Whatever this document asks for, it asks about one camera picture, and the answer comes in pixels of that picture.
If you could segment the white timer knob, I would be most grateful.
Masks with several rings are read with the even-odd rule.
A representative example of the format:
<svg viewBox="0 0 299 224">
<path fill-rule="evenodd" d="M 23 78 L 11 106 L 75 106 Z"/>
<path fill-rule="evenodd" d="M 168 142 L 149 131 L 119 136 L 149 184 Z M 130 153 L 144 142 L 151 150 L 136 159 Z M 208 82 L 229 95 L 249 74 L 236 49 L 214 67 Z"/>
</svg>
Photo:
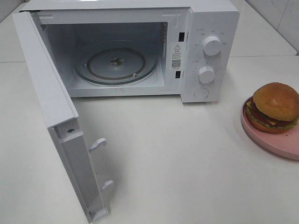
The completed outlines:
<svg viewBox="0 0 299 224">
<path fill-rule="evenodd" d="M 214 81 L 216 71 L 211 66 L 204 66 L 198 71 L 199 81 L 203 84 L 208 84 Z"/>
</svg>

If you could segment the burger with brown bun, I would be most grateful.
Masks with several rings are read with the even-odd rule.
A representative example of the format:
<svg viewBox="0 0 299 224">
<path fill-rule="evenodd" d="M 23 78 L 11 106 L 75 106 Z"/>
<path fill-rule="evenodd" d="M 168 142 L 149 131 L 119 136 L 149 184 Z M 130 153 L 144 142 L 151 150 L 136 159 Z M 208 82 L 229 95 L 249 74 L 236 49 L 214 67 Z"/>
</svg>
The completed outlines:
<svg viewBox="0 0 299 224">
<path fill-rule="evenodd" d="M 290 86 L 273 82 L 257 89 L 245 102 L 250 124 L 263 132 L 280 134 L 299 121 L 299 94 Z"/>
</svg>

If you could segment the white microwave oven body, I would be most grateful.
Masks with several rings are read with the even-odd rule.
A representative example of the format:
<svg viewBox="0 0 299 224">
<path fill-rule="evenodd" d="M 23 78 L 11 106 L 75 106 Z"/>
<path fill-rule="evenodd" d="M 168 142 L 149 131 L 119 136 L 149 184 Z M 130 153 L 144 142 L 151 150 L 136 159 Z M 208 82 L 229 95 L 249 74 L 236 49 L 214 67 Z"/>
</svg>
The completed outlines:
<svg viewBox="0 0 299 224">
<path fill-rule="evenodd" d="M 70 97 L 179 95 L 183 102 L 217 101 L 239 19 L 228 0 L 32 0 L 19 12 L 37 13 L 48 26 L 50 47 L 57 70 Z M 202 42 L 216 35 L 221 51 L 208 56 Z M 156 69 L 130 84 L 101 85 L 75 71 L 76 53 L 85 46 L 125 40 L 158 51 Z M 181 69 L 171 69 L 171 44 L 185 44 Z M 203 84 L 198 71 L 215 69 L 213 82 Z M 206 99 L 194 96 L 207 88 Z"/>
</svg>

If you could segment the white warning label sticker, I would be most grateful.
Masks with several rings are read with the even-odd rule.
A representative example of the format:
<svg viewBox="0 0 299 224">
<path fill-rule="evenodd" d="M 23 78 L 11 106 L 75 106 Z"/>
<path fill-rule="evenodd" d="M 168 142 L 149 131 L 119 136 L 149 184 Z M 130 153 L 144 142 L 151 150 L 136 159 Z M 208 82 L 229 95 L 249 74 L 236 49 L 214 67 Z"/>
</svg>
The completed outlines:
<svg viewBox="0 0 299 224">
<path fill-rule="evenodd" d="M 171 69 L 181 69 L 184 62 L 185 44 L 183 42 L 174 42 L 171 44 Z"/>
</svg>

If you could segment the pink round plate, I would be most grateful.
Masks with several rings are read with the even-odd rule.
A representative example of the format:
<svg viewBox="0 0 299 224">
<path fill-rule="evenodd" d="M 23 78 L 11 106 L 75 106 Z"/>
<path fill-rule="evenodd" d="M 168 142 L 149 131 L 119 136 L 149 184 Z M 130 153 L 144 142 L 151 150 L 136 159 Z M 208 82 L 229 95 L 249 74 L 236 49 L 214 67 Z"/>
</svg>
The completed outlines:
<svg viewBox="0 0 299 224">
<path fill-rule="evenodd" d="M 280 134 L 263 132 L 251 125 L 246 117 L 246 104 L 241 109 L 241 124 L 245 133 L 253 142 L 276 155 L 292 159 L 299 159 L 299 126 Z"/>
</svg>

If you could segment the glass microwave turntable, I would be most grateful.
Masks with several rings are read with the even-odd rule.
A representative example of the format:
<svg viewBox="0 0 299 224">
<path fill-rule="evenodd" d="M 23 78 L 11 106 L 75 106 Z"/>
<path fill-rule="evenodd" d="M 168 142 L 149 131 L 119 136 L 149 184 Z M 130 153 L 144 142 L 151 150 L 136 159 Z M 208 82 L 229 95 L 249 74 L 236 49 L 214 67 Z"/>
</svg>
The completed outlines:
<svg viewBox="0 0 299 224">
<path fill-rule="evenodd" d="M 147 77 L 156 69 L 158 53 L 140 42 L 101 42 L 82 47 L 76 53 L 75 71 L 93 84 L 130 84 Z"/>
</svg>

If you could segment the white microwave door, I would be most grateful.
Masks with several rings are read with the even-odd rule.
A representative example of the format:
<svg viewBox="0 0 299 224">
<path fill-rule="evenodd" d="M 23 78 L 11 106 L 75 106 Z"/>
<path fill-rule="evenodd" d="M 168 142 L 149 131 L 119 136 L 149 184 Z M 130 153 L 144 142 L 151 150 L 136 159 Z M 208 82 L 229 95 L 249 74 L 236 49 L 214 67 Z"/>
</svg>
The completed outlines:
<svg viewBox="0 0 299 224">
<path fill-rule="evenodd" d="M 106 145 L 104 138 L 86 145 L 78 112 L 57 70 L 48 26 L 37 13 L 18 12 L 13 20 L 45 123 L 89 223 L 109 213 L 114 182 L 99 185 L 91 153 Z"/>
</svg>

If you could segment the upper white power knob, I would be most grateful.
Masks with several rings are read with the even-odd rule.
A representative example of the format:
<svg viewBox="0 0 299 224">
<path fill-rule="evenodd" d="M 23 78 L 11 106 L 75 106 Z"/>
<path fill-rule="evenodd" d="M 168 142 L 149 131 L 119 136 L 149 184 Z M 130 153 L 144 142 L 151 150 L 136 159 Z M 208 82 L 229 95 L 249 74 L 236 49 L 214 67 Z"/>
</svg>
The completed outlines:
<svg viewBox="0 0 299 224">
<path fill-rule="evenodd" d="M 210 35 L 206 37 L 202 42 L 203 51 L 208 56 L 214 56 L 218 54 L 221 51 L 221 45 L 222 41 L 216 35 Z"/>
</svg>

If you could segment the round white door button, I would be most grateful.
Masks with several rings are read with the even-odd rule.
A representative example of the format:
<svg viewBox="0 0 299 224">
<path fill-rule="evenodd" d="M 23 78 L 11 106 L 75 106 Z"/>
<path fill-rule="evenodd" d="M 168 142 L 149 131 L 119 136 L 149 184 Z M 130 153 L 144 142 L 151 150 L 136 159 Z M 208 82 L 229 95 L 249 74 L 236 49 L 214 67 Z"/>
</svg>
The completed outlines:
<svg viewBox="0 0 299 224">
<path fill-rule="evenodd" d="M 194 96 L 197 99 L 206 99 L 208 95 L 209 90 L 207 88 L 198 88 L 194 93 Z"/>
</svg>

